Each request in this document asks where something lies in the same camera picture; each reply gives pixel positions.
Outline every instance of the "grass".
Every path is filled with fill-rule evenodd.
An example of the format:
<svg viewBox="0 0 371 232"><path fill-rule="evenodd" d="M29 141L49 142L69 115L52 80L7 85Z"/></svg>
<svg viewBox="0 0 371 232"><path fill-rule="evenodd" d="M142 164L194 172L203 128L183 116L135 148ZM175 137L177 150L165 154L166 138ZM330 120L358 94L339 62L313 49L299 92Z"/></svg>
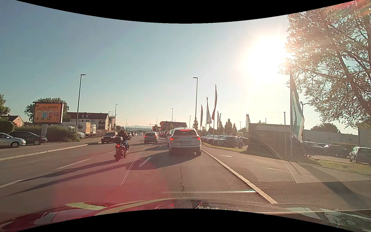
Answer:
<svg viewBox="0 0 371 232"><path fill-rule="evenodd" d="M205 143L205 142L202 142L202 144L204 144L205 146L210 147L210 148L217 148L217 149L227 150L227 151L241 152L241 151L247 150L247 147L243 147L243 148L219 147L219 146L210 145L210 144Z"/></svg>
<svg viewBox="0 0 371 232"><path fill-rule="evenodd" d="M353 172L356 174L371 176L371 166L358 163L340 163L335 161L328 161L322 159L313 159L318 162L321 166L326 168L333 168L341 171Z"/></svg>

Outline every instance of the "sky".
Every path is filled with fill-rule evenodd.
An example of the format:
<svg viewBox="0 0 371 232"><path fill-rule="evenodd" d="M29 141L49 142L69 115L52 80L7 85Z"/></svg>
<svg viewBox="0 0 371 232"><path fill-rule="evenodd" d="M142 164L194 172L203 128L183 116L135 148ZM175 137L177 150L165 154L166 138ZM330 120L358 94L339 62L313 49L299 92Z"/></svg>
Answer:
<svg viewBox="0 0 371 232"><path fill-rule="evenodd" d="M290 121L288 76L277 74L287 16L215 24L156 24L100 18L0 0L0 93L12 115L39 98L61 98L80 112L114 114L117 124L189 124L208 97L223 124ZM300 101L307 102L299 94ZM305 129L320 124L304 106ZM357 134L333 122L342 133Z"/></svg>

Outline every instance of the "sun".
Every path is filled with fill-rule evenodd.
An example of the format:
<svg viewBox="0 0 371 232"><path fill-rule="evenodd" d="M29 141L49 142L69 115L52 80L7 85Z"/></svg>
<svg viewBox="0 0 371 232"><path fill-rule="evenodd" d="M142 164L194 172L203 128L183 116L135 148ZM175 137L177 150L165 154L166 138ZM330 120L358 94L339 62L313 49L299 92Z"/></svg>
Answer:
<svg viewBox="0 0 371 232"><path fill-rule="evenodd" d="M281 38L261 37L247 46L242 59L244 76L256 82L275 76L278 64L286 56L284 42Z"/></svg>

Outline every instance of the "road crack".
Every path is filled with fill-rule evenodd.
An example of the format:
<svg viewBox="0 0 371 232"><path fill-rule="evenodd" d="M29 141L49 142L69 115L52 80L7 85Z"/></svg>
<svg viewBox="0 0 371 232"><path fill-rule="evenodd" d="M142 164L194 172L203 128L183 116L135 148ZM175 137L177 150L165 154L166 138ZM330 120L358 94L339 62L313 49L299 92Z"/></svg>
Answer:
<svg viewBox="0 0 371 232"><path fill-rule="evenodd" d="M182 169L181 169L181 164L180 164L180 186L181 186L181 195L180 195L180 197L183 197L183 195L184 195L184 185L183 185L183 171L182 171Z"/></svg>

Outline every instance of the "white suv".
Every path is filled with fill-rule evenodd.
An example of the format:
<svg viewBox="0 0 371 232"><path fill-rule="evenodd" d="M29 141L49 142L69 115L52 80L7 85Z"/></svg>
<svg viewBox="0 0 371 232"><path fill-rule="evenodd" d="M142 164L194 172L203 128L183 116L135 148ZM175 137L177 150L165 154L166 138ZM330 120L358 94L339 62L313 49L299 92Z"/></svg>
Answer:
<svg viewBox="0 0 371 232"><path fill-rule="evenodd" d="M193 151L198 156L201 155L200 136L194 128L176 128L170 136L169 154L173 155L176 151Z"/></svg>

